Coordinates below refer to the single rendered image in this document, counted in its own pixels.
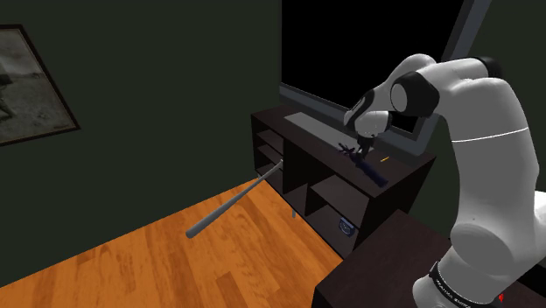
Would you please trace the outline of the dark blue long tool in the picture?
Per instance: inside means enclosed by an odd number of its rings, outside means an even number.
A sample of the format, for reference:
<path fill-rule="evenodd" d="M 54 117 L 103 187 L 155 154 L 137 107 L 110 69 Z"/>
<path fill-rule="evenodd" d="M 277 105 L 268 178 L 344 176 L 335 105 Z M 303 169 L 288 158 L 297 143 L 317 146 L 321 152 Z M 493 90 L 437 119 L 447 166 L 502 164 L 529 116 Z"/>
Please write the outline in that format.
<path fill-rule="evenodd" d="M 377 186 L 384 187 L 389 181 L 380 175 L 371 164 L 365 161 L 366 154 L 362 148 L 356 150 L 339 143 L 339 151 L 348 156 L 357 168 L 363 171 Z"/>

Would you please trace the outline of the dark wooden shelf unit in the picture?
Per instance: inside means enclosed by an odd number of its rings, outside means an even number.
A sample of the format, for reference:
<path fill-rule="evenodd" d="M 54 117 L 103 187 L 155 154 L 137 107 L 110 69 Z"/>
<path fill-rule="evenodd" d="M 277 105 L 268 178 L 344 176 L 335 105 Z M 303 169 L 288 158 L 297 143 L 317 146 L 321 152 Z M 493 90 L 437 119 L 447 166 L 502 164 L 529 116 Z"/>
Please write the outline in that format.
<path fill-rule="evenodd" d="M 342 258 L 395 210 L 412 208 L 435 160 L 430 153 L 404 157 L 378 145 L 366 161 L 388 180 L 379 187 L 340 152 L 339 144 L 356 145 L 350 136 L 289 106 L 256 112 L 250 121 L 256 173 L 282 159 L 269 185 Z M 351 237 L 340 231 L 341 217 L 355 226 Z"/>

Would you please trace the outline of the grey framed window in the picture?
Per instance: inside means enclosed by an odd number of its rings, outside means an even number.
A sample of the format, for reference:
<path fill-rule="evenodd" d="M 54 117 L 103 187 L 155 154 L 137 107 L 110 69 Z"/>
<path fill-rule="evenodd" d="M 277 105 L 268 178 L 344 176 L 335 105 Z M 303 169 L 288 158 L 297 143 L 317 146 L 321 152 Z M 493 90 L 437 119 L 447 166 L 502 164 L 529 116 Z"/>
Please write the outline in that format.
<path fill-rule="evenodd" d="M 415 53 L 468 56 L 492 0 L 280 0 L 279 94 L 291 120 L 333 147 L 356 146 L 345 113 Z"/>

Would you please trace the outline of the dark robot stand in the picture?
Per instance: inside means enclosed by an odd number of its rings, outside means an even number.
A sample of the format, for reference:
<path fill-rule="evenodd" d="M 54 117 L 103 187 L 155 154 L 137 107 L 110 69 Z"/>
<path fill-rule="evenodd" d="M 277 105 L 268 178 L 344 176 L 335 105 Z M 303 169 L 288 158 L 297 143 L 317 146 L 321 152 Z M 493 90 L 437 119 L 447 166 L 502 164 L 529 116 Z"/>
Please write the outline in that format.
<path fill-rule="evenodd" d="M 317 284 L 311 308 L 417 308 L 414 282 L 450 246 L 398 210 Z"/>

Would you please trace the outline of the grey baseball bat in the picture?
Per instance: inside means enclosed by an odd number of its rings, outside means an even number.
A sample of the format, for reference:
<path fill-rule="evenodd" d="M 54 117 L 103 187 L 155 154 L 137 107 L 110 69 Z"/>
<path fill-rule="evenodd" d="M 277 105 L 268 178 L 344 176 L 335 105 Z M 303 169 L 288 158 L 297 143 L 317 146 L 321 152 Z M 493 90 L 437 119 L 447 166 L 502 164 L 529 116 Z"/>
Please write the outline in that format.
<path fill-rule="evenodd" d="M 235 203 L 237 203 L 242 197 L 244 197 L 247 193 L 249 193 L 257 185 L 262 183 L 265 179 L 267 179 L 274 172 L 280 170 L 281 167 L 283 166 L 283 164 L 284 164 L 284 161 L 282 159 L 280 159 L 277 164 L 275 164 L 268 171 L 266 171 L 262 176 L 260 176 L 251 185 L 249 185 L 247 188 L 243 189 L 241 192 L 238 192 L 233 198 L 229 199 L 227 202 L 225 202 L 221 206 L 214 209 L 206 217 L 204 217 L 203 219 L 201 219 L 200 221 L 195 223 L 193 226 L 188 228 L 185 231 L 186 237 L 188 239 L 192 239 L 193 237 L 198 235 L 201 231 L 203 231 L 205 228 L 207 228 L 211 223 L 213 223 L 219 217 L 221 217 L 230 207 L 232 207 Z"/>

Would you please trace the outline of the dark framed wall picture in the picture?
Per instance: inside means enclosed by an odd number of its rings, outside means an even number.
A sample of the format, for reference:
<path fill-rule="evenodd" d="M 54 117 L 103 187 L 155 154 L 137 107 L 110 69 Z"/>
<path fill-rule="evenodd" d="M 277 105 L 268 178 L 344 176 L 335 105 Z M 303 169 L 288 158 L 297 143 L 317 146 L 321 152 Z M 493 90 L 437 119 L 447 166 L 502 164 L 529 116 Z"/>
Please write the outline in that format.
<path fill-rule="evenodd" d="M 0 24 L 0 147 L 79 130 L 21 24 Z"/>

